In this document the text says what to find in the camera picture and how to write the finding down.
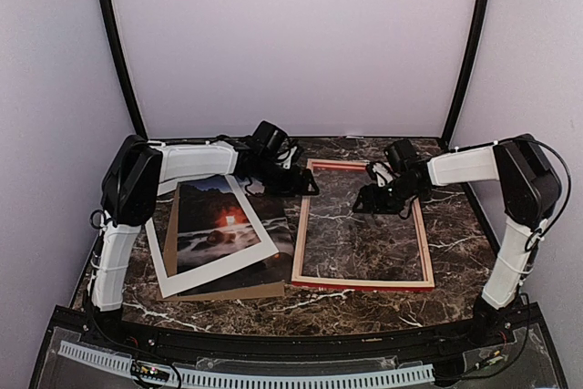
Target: brown cardboard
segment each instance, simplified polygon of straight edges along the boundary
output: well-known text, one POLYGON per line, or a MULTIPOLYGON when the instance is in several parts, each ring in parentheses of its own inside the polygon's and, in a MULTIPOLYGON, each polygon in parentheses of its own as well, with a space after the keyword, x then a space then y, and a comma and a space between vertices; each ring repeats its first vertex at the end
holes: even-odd
MULTIPOLYGON (((176 275, 177 272, 177 253, 178 253, 178 229, 179 229, 179 187, 174 192, 174 201, 172 202, 172 211, 168 230, 166 232, 166 241, 164 244, 164 266, 168 276, 176 275)), ((273 282, 269 284, 259 284, 257 286, 232 289, 224 292, 202 293, 199 295, 179 296, 172 295, 168 298, 162 298, 158 290, 158 301, 214 301, 214 300, 250 300, 258 298, 271 298, 284 296, 284 283, 273 282)))

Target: wooden frame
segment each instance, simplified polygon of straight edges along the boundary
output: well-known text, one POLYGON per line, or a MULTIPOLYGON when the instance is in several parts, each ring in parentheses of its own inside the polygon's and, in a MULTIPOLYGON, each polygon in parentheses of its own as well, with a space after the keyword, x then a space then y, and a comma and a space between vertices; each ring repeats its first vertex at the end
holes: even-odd
MULTIPOLYGON (((328 159, 309 159, 308 169, 355 169, 365 171, 366 162, 362 161, 336 161, 328 159)), ((300 286, 312 286, 329 289, 355 289, 365 291, 412 291, 428 292, 435 287, 431 256, 425 235, 425 226, 419 200, 413 204, 414 225, 419 245, 419 257, 423 272, 422 281, 369 281, 351 280, 339 278, 320 278, 302 275, 303 259, 305 253, 306 233, 308 230, 308 219, 310 216, 310 197, 306 196, 302 200, 302 212, 300 214, 300 224, 298 227, 298 238, 296 241, 295 254, 293 259, 293 270, 291 282, 300 286)))

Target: white arm segment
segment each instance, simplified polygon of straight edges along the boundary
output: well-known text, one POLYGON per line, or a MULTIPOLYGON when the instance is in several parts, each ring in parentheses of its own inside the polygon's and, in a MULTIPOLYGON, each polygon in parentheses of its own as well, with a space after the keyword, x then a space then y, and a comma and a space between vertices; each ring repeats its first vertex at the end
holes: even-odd
MULTIPOLYGON (((151 147, 162 152, 158 195, 174 190, 182 180, 229 175, 237 164, 237 151, 222 141, 206 145, 170 146, 156 142, 151 147)), ((140 230, 140 226, 114 227, 111 222, 105 229, 91 296, 93 304, 103 312, 121 307, 129 255, 140 230)))
MULTIPOLYGON (((544 230, 547 220, 540 223, 544 230)), ((525 251, 527 240, 532 234, 529 227, 519 225, 506 217, 506 231, 500 246, 496 264, 490 279, 484 286, 482 298, 495 309, 499 310, 510 304, 516 296, 517 286, 525 272, 530 252, 525 251)))
POLYGON ((491 146, 440 155, 430 159, 427 168, 434 186, 484 179, 500 180, 491 146))

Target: white frame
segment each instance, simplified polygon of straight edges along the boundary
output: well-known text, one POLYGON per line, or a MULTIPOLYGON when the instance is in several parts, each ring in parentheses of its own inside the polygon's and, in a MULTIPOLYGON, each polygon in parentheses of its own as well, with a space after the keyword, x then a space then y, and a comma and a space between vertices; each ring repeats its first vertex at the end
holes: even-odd
POLYGON ((247 215, 247 219, 249 219, 253 230, 257 233, 260 242, 198 268, 169 277, 166 272, 166 267, 164 266, 164 259, 162 258, 162 253, 160 251, 158 237, 156 236, 154 221, 150 218, 148 222, 146 222, 146 234, 148 236, 148 244, 152 254, 152 260, 154 262, 154 270, 158 277, 160 292, 163 298, 184 292, 207 282, 212 282, 213 280, 217 280, 227 274, 238 271, 245 266, 249 266, 254 262, 264 260, 278 252, 277 247, 271 240, 267 231, 263 228, 263 225, 261 225, 260 219, 257 217, 255 210, 253 210, 253 207, 247 200, 247 197, 237 183, 237 180, 231 175, 225 175, 224 177, 229 183, 229 186, 241 208, 247 215))

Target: white grille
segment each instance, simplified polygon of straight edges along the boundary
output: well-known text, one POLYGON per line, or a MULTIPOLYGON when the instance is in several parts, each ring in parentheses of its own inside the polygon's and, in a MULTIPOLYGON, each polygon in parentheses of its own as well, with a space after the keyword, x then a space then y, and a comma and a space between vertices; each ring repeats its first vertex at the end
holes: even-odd
MULTIPOLYGON (((127 356, 104 353, 66 341, 61 342, 58 353, 108 373, 132 378, 129 372, 131 359, 127 356)), ((176 387, 178 380, 174 372, 167 366, 158 365, 158 368, 170 373, 167 386, 176 387)), ((435 380, 431 364, 376 373, 306 377, 217 374, 179 367, 178 370, 182 377, 182 387, 185 389, 385 389, 430 383, 435 380)), ((155 379, 147 377, 143 379, 156 382, 155 379)))

